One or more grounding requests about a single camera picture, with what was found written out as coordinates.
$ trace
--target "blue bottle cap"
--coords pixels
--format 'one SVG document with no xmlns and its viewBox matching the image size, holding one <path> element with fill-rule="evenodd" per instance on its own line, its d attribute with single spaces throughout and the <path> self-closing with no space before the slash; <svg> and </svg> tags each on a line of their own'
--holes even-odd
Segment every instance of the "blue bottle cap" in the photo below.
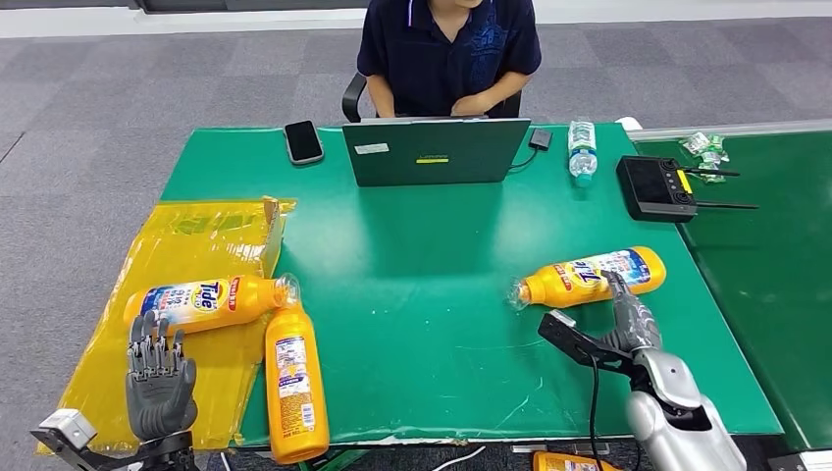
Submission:
<svg viewBox="0 0 832 471">
<path fill-rule="evenodd" d="M 578 177 L 575 179 L 575 183 L 578 184 L 581 188 L 586 188 L 593 182 L 593 174 L 578 174 Z"/>
</svg>

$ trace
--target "robotic arm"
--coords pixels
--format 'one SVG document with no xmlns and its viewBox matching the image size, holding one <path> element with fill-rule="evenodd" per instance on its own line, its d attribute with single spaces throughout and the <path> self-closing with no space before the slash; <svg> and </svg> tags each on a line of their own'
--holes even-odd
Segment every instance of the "robotic arm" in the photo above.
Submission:
<svg viewBox="0 0 832 471">
<path fill-rule="evenodd" d="M 73 469 L 109 471 L 130 465 L 141 471 L 198 471 L 187 430 L 196 420 L 196 364 L 182 353 L 183 332 L 176 332 L 168 345 L 167 320 L 159 323 L 156 339 L 153 320 L 153 312 L 136 318 L 128 343 L 128 416 L 130 429 L 141 440 L 135 455 L 114 458 L 90 450 L 95 429 L 74 409 L 56 410 L 31 431 Z"/>
<path fill-rule="evenodd" d="M 538 333 L 579 364 L 630 378 L 627 421 L 658 471 L 745 471 L 746 459 L 719 412 L 700 393 L 691 370 L 661 349 L 650 310 L 614 272 L 601 274 L 613 292 L 615 329 L 601 340 L 575 329 L 560 311 L 544 315 Z"/>
</svg>

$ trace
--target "black phone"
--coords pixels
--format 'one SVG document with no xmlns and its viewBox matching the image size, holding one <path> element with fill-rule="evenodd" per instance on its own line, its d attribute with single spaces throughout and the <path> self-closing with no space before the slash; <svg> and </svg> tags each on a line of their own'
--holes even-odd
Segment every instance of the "black phone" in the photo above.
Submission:
<svg viewBox="0 0 832 471">
<path fill-rule="evenodd" d="M 324 158 L 321 139 L 311 121 L 302 121 L 286 125 L 286 151 L 288 160 L 294 165 L 306 165 Z"/>
</svg>

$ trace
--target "navy shirt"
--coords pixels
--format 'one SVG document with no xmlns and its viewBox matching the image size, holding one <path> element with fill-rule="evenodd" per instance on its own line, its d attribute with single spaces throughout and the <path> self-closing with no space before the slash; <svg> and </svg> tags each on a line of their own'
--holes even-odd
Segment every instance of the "navy shirt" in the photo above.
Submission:
<svg viewBox="0 0 832 471">
<path fill-rule="evenodd" d="M 448 116 L 459 98 L 541 64 L 532 0 L 483 0 L 453 43 L 428 1 L 372 0 L 367 8 L 358 72 L 387 79 L 396 114 Z"/>
</svg>

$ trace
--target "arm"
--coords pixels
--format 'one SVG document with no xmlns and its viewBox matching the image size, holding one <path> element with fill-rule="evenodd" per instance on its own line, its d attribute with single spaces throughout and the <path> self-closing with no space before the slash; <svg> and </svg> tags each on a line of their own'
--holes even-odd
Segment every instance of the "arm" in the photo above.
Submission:
<svg viewBox="0 0 832 471">
<path fill-rule="evenodd" d="M 382 18 L 383 3 L 373 0 L 367 7 L 361 48 L 358 50 L 358 72 L 367 78 L 370 98 L 381 118 L 394 118 L 393 97 L 386 79 L 389 72 L 388 51 Z"/>
<path fill-rule="evenodd" d="M 393 108 L 392 91 L 384 76 L 375 75 L 367 77 L 367 89 L 370 92 L 370 99 L 376 107 L 376 113 L 380 118 L 395 118 Z"/>
<path fill-rule="evenodd" d="M 456 100 L 450 109 L 450 115 L 484 115 L 501 101 L 522 90 L 531 77 L 519 72 L 506 72 L 491 88 Z"/>
<path fill-rule="evenodd" d="M 491 105 L 489 109 L 522 90 L 531 77 L 519 72 L 506 72 L 494 86 L 481 92 L 486 95 L 486 102 Z"/>
<path fill-rule="evenodd" d="M 505 74 L 480 93 L 460 98 L 451 115 L 482 115 L 501 101 L 522 90 L 541 64 L 541 44 L 535 26 L 535 9 L 531 0 L 515 0 L 517 32 L 509 37 L 503 57 Z"/>
</svg>

